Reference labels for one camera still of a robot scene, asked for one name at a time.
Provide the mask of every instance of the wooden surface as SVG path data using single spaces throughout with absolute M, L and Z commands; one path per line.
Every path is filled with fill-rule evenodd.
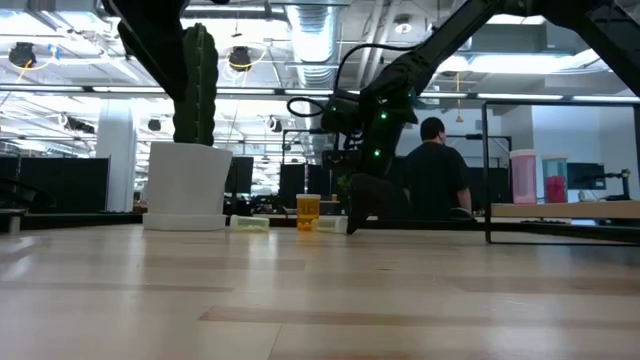
M 495 217 L 640 219 L 640 201 L 601 201 L 571 204 L 494 204 Z
M 631 360 L 638 309 L 633 248 L 434 231 L 0 237 L 2 360 Z

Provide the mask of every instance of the pink bottle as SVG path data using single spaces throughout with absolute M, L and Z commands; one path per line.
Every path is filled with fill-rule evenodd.
M 511 154 L 511 179 L 514 204 L 537 204 L 536 151 L 515 150 Z

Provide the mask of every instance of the metal frame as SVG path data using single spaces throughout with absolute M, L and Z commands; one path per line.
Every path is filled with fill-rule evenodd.
M 587 107 L 633 107 L 636 104 L 633 103 L 625 103 L 625 102 L 580 102 L 580 101 L 571 101 L 571 100 L 563 100 L 563 101 L 523 101 L 523 100 L 491 100 L 486 101 L 482 104 L 482 152 L 483 152 L 483 161 L 484 161 L 484 172 L 483 177 L 486 183 L 485 187 L 485 221 L 484 221 L 484 234 L 485 241 L 487 244 L 499 244 L 499 245 L 564 245 L 564 246 L 575 246 L 575 245 L 588 245 L 593 246 L 593 243 L 557 243 L 557 242 L 534 242 L 534 243 L 523 243 L 523 242 L 511 242 L 511 241 L 492 241 L 491 232 L 492 231 L 531 231 L 534 228 L 547 227 L 549 231 L 553 230 L 552 233 L 559 234 L 562 231 L 567 230 L 577 230 L 576 226 L 572 225 L 551 225 L 548 226 L 546 224 L 509 224 L 507 226 L 503 226 L 505 224 L 491 223 L 491 186 L 489 184 L 489 124 L 488 124 L 488 107 L 491 105 L 526 105 L 526 106 L 587 106 Z M 579 229 L 580 231 L 584 231 L 585 233 L 593 232 L 593 228 L 582 227 L 584 229 Z M 609 233 L 616 233 L 618 235 L 623 235 L 623 239 L 621 240 L 612 240 L 612 241 L 622 241 L 628 242 L 629 244 L 622 244 L 622 246 L 639 246 L 640 241 L 640 229 L 639 228 L 609 228 L 607 229 Z M 620 246 L 620 244 L 609 244 L 603 243 L 602 246 Z

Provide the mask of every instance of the potted cactus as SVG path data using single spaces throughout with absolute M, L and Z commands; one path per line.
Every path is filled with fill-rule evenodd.
M 187 29 L 184 57 L 188 87 L 174 101 L 174 143 L 153 143 L 149 159 L 151 230 L 212 231 L 225 226 L 224 184 L 232 154 L 213 145 L 218 53 L 201 24 Z

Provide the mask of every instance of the white column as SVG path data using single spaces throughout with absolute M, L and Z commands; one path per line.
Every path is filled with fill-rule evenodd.
M 108 211 L 133 209 L 138 121 L 132 100 L 102 100 L 96 157 L 110 158 Z

